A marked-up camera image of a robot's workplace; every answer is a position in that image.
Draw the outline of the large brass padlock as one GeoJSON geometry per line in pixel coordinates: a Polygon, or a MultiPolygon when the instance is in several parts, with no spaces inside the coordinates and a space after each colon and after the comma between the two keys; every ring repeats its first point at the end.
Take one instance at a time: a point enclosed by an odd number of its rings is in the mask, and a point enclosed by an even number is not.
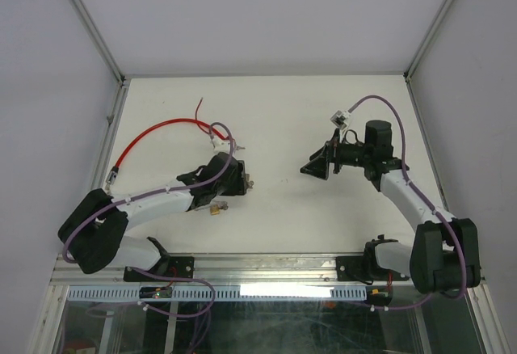
{"type": "Polygon", "coordinates": [[[244,189],[246,191],[251,190],[254,187],[254,181],[251,179],[250,174],[244,176],[244,189]]]}

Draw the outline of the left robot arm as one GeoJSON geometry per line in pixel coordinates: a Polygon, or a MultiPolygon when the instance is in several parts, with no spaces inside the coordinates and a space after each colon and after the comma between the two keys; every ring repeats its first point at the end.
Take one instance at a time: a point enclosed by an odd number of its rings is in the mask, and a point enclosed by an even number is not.
{"type": "Polygon", "coordinates": [[[128,231],[159,217],[208,207],[218,196],[244,196],[248,188],[244,161],[224,152],[151,191],[113,196],[97,188],[58,230],[62,257],[85,274],[122,267],[160,280],[170,274],[171,254],[156,238],[134,238],[128,231]]]}

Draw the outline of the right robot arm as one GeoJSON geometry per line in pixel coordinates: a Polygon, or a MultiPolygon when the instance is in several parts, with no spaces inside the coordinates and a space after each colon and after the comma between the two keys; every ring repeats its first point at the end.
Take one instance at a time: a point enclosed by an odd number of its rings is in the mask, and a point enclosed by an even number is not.
{"type": "Polygon", "coordinates": [[[468,218],[457,218],[427,203],[414,189],[409,169],[393,155],[392,125],[370,120],[363,141],[348,142],[341,129],[335,129],[319,151],[300,169],[304,175],[326,180],[343,166],[364,170],[365,179],[388,198],[414,231],[407,246],[380,235],[366,242],[363,256],[356,265],[347,266],[346,274],[366,282],[385,280],[390,273],[409,277],[421,294],[448,293],[481,282],[477,227],[468,218]]]}

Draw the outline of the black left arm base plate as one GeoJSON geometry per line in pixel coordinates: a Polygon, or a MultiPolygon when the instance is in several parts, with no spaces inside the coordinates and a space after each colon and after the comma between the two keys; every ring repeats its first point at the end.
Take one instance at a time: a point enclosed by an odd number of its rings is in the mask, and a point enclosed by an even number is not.
{"type": "Polygon", "coordinates": [[[171,255],[162,257],[155,266],[147,273],[152,277],[144,275],[131,267],[124,269],[124,282],[158,282],[155,276],[163,276],[166,281],[172,278],[191,279],[195,268],[195,258],[192,256],[171,255]]]}

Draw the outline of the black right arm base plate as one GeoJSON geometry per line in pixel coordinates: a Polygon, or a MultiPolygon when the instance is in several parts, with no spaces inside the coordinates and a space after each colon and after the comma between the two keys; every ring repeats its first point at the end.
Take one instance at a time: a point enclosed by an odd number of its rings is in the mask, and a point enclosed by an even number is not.
{"type": "Polygon", "coordinates": [[[335,258],[335,270],[337,280],[340,282],[358,281],[372,285],[375,281],[387,281],[388,278],[392,278],[393,281],[408,281],[409,279],[399,272],[380,268],[375,262],[371,262],[363,255],[337,256],[335,258]]]}

